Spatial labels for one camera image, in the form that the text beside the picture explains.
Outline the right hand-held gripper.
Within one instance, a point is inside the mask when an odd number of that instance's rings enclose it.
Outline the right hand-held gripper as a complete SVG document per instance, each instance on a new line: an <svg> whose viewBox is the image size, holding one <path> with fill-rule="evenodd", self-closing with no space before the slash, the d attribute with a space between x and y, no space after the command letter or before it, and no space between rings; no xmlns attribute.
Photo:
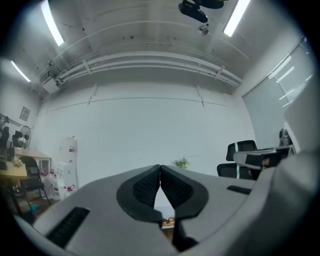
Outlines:
<svg viewBox="0 0 320 256"><path fill-rule="evenodd" d="M230 220L200 244L200 256L270 256L285 243L319 192L319 152L295 153L293 146L234 153L250 170L276 168L261 173Z"/></svg>

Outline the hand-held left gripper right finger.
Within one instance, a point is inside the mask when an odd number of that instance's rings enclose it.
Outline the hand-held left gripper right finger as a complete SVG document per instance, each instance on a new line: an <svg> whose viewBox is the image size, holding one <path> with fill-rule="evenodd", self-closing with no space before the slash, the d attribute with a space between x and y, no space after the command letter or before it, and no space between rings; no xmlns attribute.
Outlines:
<svg viewBox="0 0 320 256"><path fill-rule="evenodd" d="M161 165L160 186L174 209L172 244L179 252L201 244L235 214L254 184Z"/></svg>

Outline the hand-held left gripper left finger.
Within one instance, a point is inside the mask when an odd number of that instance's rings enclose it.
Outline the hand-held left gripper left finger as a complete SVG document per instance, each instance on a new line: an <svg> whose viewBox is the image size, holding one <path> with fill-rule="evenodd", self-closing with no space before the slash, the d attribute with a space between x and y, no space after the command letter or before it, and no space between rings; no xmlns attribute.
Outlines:
<svg viewBox="0 0 320 256"><path fill-rule="evenodd" d="M50 252L75 256L174 256L155 210L160 167L92 181L50 207L34 223Z"/></svg>

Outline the black mesh office chair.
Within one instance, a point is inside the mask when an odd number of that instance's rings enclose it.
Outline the black mesh office chair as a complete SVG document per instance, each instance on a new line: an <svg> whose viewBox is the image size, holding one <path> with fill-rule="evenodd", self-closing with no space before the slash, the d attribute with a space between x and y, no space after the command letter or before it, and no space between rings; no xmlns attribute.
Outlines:
<svg viewBox="0 0 320 256"><path fill-rule="evenodd" d="M219 177L253 180L252 173L249 168L240 166L234 162L233 155L236 152L254 151L257 149L254 140L243 140L231 143L227 147L226 161L230 163L221 163L217 166L217 174Z"/></svg>

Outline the large clear red-capped water bottle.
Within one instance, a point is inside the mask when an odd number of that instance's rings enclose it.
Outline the large clear red-capped water bottle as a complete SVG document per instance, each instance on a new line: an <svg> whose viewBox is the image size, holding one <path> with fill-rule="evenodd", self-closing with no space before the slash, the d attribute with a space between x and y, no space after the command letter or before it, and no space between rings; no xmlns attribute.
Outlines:
<svg viewBox="0 0 320 256"><path fill-rule="evenodd" d="M71 186L64 186L64 191L63 191L63 198L67 198L68 196L70 196L72 193L75 192L76 187L75 185L71 185Z"/></svg>
<svg viewBox="0 0 320 256"><path fill-rule="evenodd" d="M57 185L57 176L53 169L49 171L49 181L50 181L51 199L54 201L60 200L60 194L59 194L59 189Z"/></svg>

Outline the green plant in pink vase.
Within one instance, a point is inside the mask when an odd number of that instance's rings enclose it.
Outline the green plant in pink vase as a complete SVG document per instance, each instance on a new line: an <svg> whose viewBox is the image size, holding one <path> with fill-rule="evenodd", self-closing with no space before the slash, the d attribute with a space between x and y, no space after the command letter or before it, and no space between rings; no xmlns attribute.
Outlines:
<svg viewBox="0 0 320 256"><path fill-rule="evenodd" d="M181 159L178 159L178 160L174 160L174 161L172 161L172 163L176 167L184 169L184 170L186 170L189 167L189 164L190 164L190 162L185 157L183 157Z"/></svg>

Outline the grey window blinds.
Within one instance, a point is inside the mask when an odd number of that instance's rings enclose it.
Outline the grey window blinds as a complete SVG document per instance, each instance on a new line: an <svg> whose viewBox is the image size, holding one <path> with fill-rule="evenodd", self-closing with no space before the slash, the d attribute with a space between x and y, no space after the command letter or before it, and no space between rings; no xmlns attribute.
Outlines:
<svg viewBox="0 0 320 256"><path fill-rule="evenodd" d="M284 113L315 71L316 61L309 40L304 36L262 82L244 95L259 149L279 145L279 134L285 127Z"/></svg>

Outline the white water dispenser box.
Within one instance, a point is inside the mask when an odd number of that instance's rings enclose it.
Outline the white water dispenser box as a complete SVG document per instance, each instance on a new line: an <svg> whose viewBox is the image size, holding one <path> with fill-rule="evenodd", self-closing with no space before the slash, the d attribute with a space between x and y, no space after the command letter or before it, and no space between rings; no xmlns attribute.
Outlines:
<svg viewBox="0 0 320 256"><path fill-rule="evenodd" d="M60 199L64 199L64 186L75 185L78 189L77 178L77 138L67 136L59 146L58 162L56 165L56 183Z"/></svg>

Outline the black folding chair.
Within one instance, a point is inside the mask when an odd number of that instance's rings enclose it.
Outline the black folding chair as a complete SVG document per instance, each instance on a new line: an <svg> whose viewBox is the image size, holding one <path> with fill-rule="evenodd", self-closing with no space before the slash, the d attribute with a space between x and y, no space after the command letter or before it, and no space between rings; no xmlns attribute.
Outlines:
<svg viewBox="0 0 320 256"><path fill-rule="evenodd" d="M20 184L21 184L24 198L27 201L28 206L31 208L30 202L35 200L35 199L33 200L28 199L28 192L32 192L32 191L39 192L39 197L37 197L36 200L45 198L48 201L49 205L51 205L51 202L45 191L45 185L41 181L40 170L36 160L30 156L21 156L19 157L19 160L21 160L21 162L25 165L26 174L27 174L27 178L22 179L20 181Z"/></svg>

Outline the light wooden desk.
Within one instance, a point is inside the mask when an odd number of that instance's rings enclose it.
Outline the light wooden desk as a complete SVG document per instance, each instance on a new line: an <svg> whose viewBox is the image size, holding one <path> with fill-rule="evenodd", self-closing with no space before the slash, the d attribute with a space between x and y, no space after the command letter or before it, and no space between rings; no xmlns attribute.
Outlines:
<svg viewBox="0 0 320 256"><path fill-rule="evenodd" d="M32 157L36 160L39 170L44 174L49 174L52 168L52 158L42 152L30 151L24 148L15 147L15 155L17 157L26 156Z"/></svg>

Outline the yellow table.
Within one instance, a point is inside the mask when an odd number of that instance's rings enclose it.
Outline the yellow table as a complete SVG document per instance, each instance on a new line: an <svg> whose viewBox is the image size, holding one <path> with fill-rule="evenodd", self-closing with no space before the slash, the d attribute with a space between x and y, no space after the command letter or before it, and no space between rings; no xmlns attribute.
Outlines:
<svg viewBox="0 0 320 256"><path fill-rule="evenodd" d="M25 180L28 178L26 166L23 163L21 166L16 167L12 162L6 162L6 169L0 169L1 179L11 180Z"/></svg>

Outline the standing electric fan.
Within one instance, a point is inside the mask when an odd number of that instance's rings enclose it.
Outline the standing electric fan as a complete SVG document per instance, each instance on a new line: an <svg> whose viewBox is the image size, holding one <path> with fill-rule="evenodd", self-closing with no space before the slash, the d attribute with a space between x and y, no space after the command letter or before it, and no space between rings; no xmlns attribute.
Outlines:
<svg viewBox="0 0 320 256"><path fill-rule="evenodd" d="M28 126L23 126L20 129L20 132L22 134L22 137L24 138L25 142L24 142L24 148L27 149L31 143L31 139L32 139L32 132L31 129Z"/></svg>

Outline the white ceiling pipe run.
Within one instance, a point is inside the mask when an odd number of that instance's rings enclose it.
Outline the white ceiling pipe run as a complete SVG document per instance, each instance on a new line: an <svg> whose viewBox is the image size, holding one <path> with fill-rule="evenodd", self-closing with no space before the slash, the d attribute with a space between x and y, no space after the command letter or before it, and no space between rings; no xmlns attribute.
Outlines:
<svg viewBox="0 0 320 256"><path fill-rule="evenodd" d="M59 72L48 67L39 75L39 82L45 84L53 78L61 85L94 73L135 68L173 69L220 80L235 88L239 87L242 79L228 71L223 65L216 65L195 56L164 51L127 51L107 54L91 59L84 59L79 63L68 65Z"/></svg>

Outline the long ceiling tube light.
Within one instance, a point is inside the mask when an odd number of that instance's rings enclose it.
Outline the long ceiling tube light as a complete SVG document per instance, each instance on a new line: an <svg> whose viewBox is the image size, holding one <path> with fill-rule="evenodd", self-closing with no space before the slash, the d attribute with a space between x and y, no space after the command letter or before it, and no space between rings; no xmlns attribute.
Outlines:
<svg viewBox="0 0 320 256"><path fill-rule="evenodd" d="M234 34L250 1L251 0L237 0L236 5L231 13L231 16L229 17L223 30L223 33L226 34L228 37L231 37Z"/></svg>
<svg viewBox="0 0 320 256"><path fill-rule="evenodd" d="M29 83L31 80L21 71L21 69L17 66L17 64L11 60L12 66L16 69L16 71Z"/></svg>
<svg viewBox="0 0 320 256"><path fill-rule="evenodd" d="M43 0L40 4L41 12L44 17L44 20L47 24L47 27L58 46L61 46L64 43L64 40L58 30L58 27L53 18L51 8L48 0Z"/></svg>

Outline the black ceiling-mounted device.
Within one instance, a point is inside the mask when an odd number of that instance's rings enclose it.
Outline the black ceiling-mounted device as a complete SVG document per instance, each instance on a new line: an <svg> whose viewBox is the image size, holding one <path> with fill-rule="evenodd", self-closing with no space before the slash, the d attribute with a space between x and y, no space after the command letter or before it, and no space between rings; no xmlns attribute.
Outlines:
<svg viewBox="0 0 320 256"><path fill-rule="evenodd" d="M208 17L201 10L201 7L217 10L223 8L226 1L228 0L182 0L182 2L178 4L178 9L185 16L201 23L207 23Z"/></svg>

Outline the small framed wall poster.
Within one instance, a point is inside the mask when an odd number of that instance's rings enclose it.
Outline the small framed wall poster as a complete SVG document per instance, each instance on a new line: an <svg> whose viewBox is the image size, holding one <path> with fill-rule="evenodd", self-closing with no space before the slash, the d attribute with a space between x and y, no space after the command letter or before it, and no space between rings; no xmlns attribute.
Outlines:
<svg viewBox="0 0 320 256"><path fill-rule="evenodd" d="M21 113L20 113L20 116L19 118L24 121L24 122L27 122L28 121L28 118L29 118L29 115L30 115L30 110L26 107L23 107L22 110L21 110Z"/></svg>

